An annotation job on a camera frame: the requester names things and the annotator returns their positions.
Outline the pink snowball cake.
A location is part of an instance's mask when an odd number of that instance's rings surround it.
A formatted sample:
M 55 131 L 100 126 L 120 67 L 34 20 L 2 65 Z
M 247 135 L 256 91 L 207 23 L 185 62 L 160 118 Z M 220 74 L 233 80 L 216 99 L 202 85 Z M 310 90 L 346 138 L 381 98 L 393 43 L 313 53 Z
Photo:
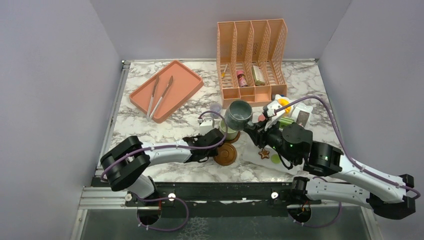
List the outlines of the pink snowball cake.
M 257 120 L 258 120 L 258 122 L 262 122 L 262 121 L 266 120 L 266 117 L 263 114 L 261 114 L 261 115 L 258 116 Z

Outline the dark blue-green ceramic mug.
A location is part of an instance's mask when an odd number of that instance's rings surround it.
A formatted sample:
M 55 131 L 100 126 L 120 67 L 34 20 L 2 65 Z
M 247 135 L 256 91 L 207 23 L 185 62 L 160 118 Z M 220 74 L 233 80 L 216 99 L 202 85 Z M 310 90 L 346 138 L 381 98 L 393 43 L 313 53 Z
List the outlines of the dark blue-green ceramic mug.
M 252 122 L 252 107 L 244 100 L 235 100 L 226 109 L 224 119 L 229 128 L 240 131 Z

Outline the yellow frosted donut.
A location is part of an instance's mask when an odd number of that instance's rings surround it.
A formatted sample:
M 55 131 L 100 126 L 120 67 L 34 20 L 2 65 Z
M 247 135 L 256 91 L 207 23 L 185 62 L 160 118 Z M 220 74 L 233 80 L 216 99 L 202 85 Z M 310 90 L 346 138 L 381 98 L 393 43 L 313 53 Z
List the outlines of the yellow frosted donut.
M 282 107 L 287 106 L 287 105 L 291 102 L 291 101 L 290 101 L 288 98 L 286 98 L 286 97 L 279 98 L 277 101 L 278 101 L 278 103 L 279 103 Z M 289 114 L 289 113 L 292 111 L 292 107 L 291 107 L 291 106 L 286 107 L 286 108 L 284 109 L 284 111 L 285 111 L 285 113 L 286 113 L 286 114 Z

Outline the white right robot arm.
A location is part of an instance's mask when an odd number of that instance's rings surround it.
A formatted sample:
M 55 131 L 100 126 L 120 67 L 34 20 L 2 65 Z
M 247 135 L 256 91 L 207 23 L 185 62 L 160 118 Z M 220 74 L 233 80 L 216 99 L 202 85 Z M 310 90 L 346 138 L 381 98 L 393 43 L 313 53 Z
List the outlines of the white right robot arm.
M 263 121 L 249 123 L 243 132 L 261 154 L 269 146 L 290 163 L 290 168 L 302 165 L 316 177 L 294 177 L 287 196 L 291 204 L 333 200 L 371 209 L 391 220 L 404 219 L 416 211 L 415 199 L 407 196 L 414 187 L 409 174 L 391 176 L 350 160 L 339 148 L 314 141 L 312 131 L 295 122 L 282 130 L 277 125 L 266 128 Z

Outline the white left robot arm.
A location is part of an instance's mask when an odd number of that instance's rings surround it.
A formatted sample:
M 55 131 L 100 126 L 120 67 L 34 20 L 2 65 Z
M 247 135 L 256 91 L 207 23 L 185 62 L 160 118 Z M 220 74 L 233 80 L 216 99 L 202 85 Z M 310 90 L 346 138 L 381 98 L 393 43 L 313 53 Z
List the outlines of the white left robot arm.
M 228 129 L 213 127 L 205 135 L 169 143 L 142 143 L 137 136 L 130 136 L 101 157 L 100 179 L 108 182 L 112 191 L 128 190 L 144 205 L 152 205 L 157 200 L 157 188 L 152 178 L 143 174 L 146 168 L 167 163 L 202 163 L 215 157 Z

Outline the brown star cookie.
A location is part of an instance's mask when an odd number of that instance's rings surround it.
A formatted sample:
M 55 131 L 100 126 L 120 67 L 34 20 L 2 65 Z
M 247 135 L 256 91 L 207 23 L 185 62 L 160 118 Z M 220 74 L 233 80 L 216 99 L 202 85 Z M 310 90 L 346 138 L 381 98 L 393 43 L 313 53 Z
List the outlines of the brown star cookie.
M 259 151 L 258 154 L 262 160 L 270 158 L 270 151 L 266 150 L 265 148 Z

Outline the light green ceramic mug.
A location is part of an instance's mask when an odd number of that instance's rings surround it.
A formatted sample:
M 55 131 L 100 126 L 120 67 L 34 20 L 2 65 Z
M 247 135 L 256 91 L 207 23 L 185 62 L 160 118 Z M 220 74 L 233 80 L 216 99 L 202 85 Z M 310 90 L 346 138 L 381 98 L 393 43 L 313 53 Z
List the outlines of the light green ceramic mug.
M 232 138 L 234 138 L 234 135 L 237 134 L 238 130 L 234 130 L 228 126 L 226 126 L 226 123 L 224 120 L 222 120 L 219 124 L 219 130 L 225 134 L 226 133 L 226 140 L 230 140 Z

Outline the green macaron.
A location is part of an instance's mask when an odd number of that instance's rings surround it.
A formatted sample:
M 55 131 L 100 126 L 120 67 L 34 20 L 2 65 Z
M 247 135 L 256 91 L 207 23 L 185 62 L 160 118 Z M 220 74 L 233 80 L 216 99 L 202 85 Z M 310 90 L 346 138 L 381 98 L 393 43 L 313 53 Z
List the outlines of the green macaron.
M 278 154 L 273 154 L 270 158 L 270 160 L 274 163 L 274 164 L 279 164 L 281 163 L 281 158 L 279 157 Z

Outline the green layered cake slice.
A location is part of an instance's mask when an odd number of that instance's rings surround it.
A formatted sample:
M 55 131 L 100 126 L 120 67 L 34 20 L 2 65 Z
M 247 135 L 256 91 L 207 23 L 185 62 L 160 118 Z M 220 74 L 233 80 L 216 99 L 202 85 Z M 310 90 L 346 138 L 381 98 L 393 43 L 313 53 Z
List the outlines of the green layered cake slice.
M 295 122 L 295 120 L 290 118 L 290 117 L 282 117 L 278 120 L 278 127 L 280 129 L 283 129 L 286 126 L 291 125 L 294 122 Z

